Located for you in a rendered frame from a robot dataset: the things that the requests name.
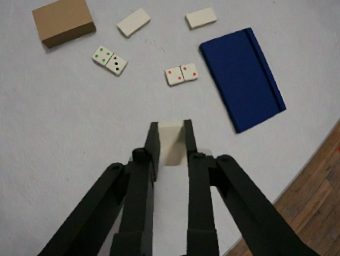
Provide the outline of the white domino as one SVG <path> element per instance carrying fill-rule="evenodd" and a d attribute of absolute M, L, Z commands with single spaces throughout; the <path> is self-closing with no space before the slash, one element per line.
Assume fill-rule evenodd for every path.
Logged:
<path fill-rule="evenodd" d="M 158 124 L 164 167 L 187 165 L 184 121 Z"/>
<path fill-rule="evenodd" d="M 185 20 L 190 30 L 215 23 L 217 18 L 212 8 L 206 8 L 200 11 L 196 11 L 190 14 L 186 14 Z"/>
<path fill-rule="evenodd" d="M 128 65 L 128 61 L 102 45 L 98 47 L 91 58 L 118 76 L 121 75 L 125 67 Z"/>
<path fill-rule="evenodd" d="M 169 86 L 194 80 L 199 77 L 195 63 L 166 69 L 164 72 Z"/>
<path fill-rule="evenodd" d="M 133 14 L 125 18 L 123 21 L 118 23 L 117 28 L 128 39 L 130 36 L 132 36 L 134 33 L 136 33 L 138 30 L 140 30 L 150 22 L 151 18 L 142 8 L 140 8 Z"/>

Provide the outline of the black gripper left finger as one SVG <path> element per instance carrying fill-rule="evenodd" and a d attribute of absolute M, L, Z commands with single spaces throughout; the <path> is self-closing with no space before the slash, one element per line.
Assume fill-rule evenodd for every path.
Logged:
<path fill-rule="evenodd" d="M 123 205 L 109 256 L 152 256 L 158 124 L 151 122 L 144 147 L 134 149 L 126 165 L 105 169 L 37 256 L 97 256 Z"/>

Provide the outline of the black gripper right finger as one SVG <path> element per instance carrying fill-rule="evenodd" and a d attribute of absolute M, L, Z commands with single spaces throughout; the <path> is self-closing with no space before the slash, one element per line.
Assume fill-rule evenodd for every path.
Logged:
<path fill-rule="evenodd" d="M 210 149 L 197 148 L 191 119 L 184 120 L 184 128 L 189 176 L 186 256 L 220 256 L 210 184 L 253 256 L 321 256 L 301 241 L 232 156 L 214 158 Z"/>

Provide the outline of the brown rectangular box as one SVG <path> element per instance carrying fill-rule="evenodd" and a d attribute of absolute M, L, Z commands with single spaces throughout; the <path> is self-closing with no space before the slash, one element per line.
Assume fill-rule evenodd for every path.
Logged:
<path fill-rule="evenodd" d="M 97 31 L 85 0 L 59 0 L 32 11 L 48 48 Z"/>

